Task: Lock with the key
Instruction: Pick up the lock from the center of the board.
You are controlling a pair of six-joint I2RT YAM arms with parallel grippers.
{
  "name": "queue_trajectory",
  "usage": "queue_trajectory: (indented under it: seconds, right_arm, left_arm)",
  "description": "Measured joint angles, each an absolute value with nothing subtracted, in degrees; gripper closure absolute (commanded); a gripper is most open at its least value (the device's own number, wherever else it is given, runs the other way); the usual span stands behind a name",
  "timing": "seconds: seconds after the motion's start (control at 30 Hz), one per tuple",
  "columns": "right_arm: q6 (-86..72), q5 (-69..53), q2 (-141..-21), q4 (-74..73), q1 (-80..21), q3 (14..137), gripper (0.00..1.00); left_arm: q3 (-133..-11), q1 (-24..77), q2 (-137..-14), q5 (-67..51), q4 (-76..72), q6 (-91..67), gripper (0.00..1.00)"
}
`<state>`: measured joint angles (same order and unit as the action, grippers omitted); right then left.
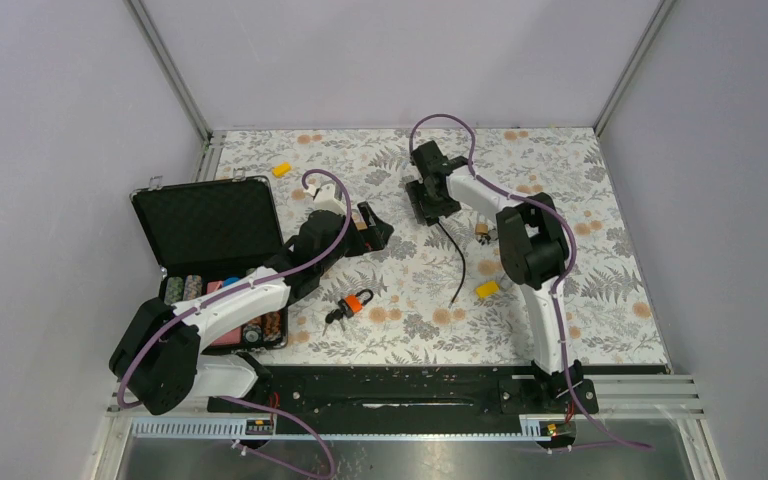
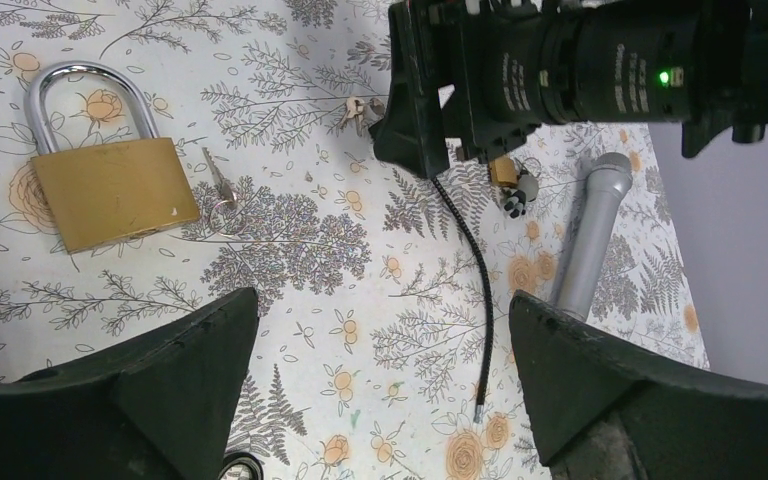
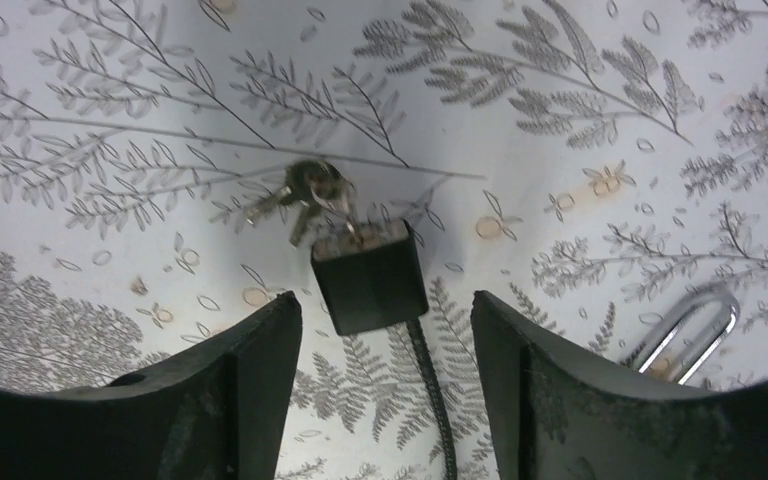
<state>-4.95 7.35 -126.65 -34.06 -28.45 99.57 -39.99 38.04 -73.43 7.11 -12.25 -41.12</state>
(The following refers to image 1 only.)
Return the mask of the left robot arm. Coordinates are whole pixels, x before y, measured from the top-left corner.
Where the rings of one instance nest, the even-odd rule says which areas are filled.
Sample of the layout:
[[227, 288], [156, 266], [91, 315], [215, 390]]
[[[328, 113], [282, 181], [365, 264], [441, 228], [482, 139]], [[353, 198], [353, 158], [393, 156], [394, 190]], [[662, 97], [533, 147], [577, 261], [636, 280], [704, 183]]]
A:
[[205, 351], [227, 332], [312, 293], [338, 260], [383, 250], [394, 227], [366, 202], [358, 210], [363, 227], [349, 213], [313, 211], [264, 265], [213, 293], [173, 305], [144, 302], [109, 361], [119, 407], [162, 415], [197, 397], [232, 397], [248, 411], [264, 407], [271, 387], [252, 363]]

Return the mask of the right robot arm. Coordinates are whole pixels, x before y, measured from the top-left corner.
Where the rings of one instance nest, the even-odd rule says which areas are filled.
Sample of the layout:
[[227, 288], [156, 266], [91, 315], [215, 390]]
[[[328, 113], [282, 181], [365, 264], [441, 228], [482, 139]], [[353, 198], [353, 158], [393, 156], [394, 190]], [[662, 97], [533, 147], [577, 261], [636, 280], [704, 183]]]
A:
[[527, 307], [533, 363], [540, 369], [535, 402], [549, 412], [561, 410], [580, 375], [566, 348], [563, 283], [570, 246], [552, 198], [509, 193], [480, 176], [467, 158], [445, 156], [434, 141], [413, 149], [411, 164], [419, 178], [406, 184], [406, 192], [420, 223], [434, 225], [463, 206], [494, 222], [504, 272], [520, 287]]

